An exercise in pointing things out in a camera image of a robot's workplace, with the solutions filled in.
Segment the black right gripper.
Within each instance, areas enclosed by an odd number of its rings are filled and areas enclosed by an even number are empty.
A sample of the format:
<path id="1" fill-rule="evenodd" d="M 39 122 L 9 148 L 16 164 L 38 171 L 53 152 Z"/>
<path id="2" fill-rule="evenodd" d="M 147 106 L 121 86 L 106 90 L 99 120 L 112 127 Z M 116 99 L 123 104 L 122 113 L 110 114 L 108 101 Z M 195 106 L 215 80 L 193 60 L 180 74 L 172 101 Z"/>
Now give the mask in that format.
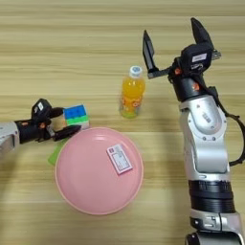
<path id="1" fill-rule="evenodd" d="M 208 43 L 213 47 L 211 37 L 201 22 L 194 17 L 190 19 L 190 22 L 195 42 L 197 44 Z M 206 94 L 194 78 L 184 75 L 180 66 L 179 57 L 176 57 L 172 65 L 164 70 L 156 67 L 153 59 L 154 48 L 147 31 L 144 31 L 143 36 L 143 56 L 147 68 L 147 76 L 149 78 L 167 76 L 168 81 L 174 88 L 178 101 L 184 102 Z"/>

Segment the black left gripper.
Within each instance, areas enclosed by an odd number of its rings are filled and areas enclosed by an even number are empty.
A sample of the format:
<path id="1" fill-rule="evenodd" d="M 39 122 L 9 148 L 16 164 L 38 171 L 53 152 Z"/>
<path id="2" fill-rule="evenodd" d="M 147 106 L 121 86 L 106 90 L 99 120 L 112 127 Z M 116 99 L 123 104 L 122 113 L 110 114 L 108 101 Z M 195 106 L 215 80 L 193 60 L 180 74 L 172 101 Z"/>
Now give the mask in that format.
<path id="1" fill-rule="evenodd" d="M 56 118 L 63 114 L 62 107 L 52 108 L 49 114 L 49 118 Z M 51 120 L 23 120 L 23 121 L 15 121 L 19 132 L 19 141 L 21 144 L 25 144 L 31 141 L 43 142 L 50 140 L 60 141 L 69 137 L 72 137 L 76 133 L 78 133 L 81 129 L 81 126 L 78 124 L 73 124 L 64 127 L 63 129 L 57 131 L 56 133 L 51 128 Z"/>

